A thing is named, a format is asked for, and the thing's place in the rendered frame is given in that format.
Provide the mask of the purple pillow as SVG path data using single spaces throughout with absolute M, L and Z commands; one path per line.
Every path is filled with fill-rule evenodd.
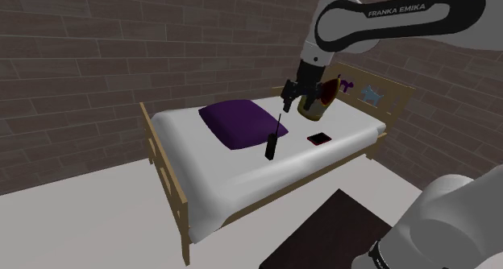
M 230 150 L 254 147 L 268 141 L 278 130 L 282 137 L 289 131 L 262 107 L 251 100 L 229 100 L 214 103 L 198 111 L 201 119 Z

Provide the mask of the wooden bed with white mattress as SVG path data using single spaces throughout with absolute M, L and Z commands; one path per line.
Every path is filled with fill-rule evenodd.
M 280 123 L 273 160 L 266 143 L 238 150 L 223 145 L 201 119 L 201 107 L 143 113 L 148 159 L 156 167 L 181 236 L 181 252 L 302 185 L 365 155 L 372 158 L 413 95 L 413 88 L 337 63 L 323 80 L 341 75 L 343 85 L 319 121 L 297 111 Z M 280 89 L 251 100 L 276 120 Z M 307 138 L 323 132 L 331 141 L 315 146 Z

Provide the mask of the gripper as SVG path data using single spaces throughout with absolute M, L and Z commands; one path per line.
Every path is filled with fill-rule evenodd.
M 297 69 L 296 83 L 288 79 L 281 91 L 281 98 L 284 103 L 283 111 L 288 113 L 293 100 L 301 95 L 304 95 L 303 109 L 309 110 L 317 100 L 317 97 L 321 96 L 321 79 L 324 71 L 324 66 L 313 65 L 304 60 L 300 60 Z

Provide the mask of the yellow and red container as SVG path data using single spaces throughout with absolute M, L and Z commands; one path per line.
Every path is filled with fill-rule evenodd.
M 306 97 L 302 96 L 297 106 L 299 114 L 311 121 L 319 121 L 332 101 L 336 98 L 341 82 L 340 77 L 341 75 L 338 75 L 336 78 L 322 84 L 320 98 L 316 99 L 308 110 L 304 108 Z

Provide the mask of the black walkie-talkie with antenna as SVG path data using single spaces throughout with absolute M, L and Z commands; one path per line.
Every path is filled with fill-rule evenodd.
M 274 159 L 276 144 L 277 144 L 277 140 L 278 140 L 277 135 L 278 135 L 278 130 L 279 130 L 279 126 L 280 126 L 280 120 L 281 120 L 281 115 L 279 115 L 279 117 L 278 117 L 275 132 L 268 135 L 267 146 L 266 146 L 266 150 L 265 150 L 265 154 L 264 154 L 264 156 L 268 160 Z

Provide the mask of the black phone with red edge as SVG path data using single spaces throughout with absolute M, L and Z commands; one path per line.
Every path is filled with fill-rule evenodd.
M 320 132 L 317 134 L 313 134 L 307 138 L 312 144 L 315 146 L 327 143 L 331 141 L 331 137 L 327 134 Z

